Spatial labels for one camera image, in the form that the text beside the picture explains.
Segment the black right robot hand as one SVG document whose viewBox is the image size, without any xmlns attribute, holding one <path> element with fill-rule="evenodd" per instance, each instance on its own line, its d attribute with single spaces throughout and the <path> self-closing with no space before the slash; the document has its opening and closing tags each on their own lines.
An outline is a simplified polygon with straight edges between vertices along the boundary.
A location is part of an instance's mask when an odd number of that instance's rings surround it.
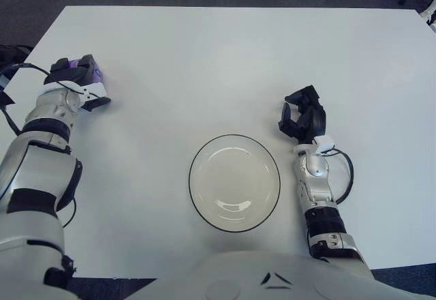
<svg viewBox="0 0 436 300">
<path fill-rule="evenodd" d="M 333 139 L 326 135 L 326 112 L 319 98 L 313 85 L 286 96 L 278 122 L 281 132 L 295 138 L 299 145 L 308 145 L 309 151 L 317 155 L 335 147 Z"/>
</svg>

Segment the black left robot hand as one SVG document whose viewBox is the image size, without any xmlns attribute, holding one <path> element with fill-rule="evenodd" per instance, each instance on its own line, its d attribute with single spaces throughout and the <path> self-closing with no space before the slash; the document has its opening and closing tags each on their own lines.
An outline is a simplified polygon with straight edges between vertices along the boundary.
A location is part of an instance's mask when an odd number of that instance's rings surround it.
<svg viewBox="0 0 436 300">
<path fill-rule="evenodd" d="M 111 102 L 104 86 L 104 76 L 93 55 L 81 59 L 59 59 L 52 64 L 41 94 L 65 89 L 80 98 L 80 108 L 91 112 Z"/>
</svg>

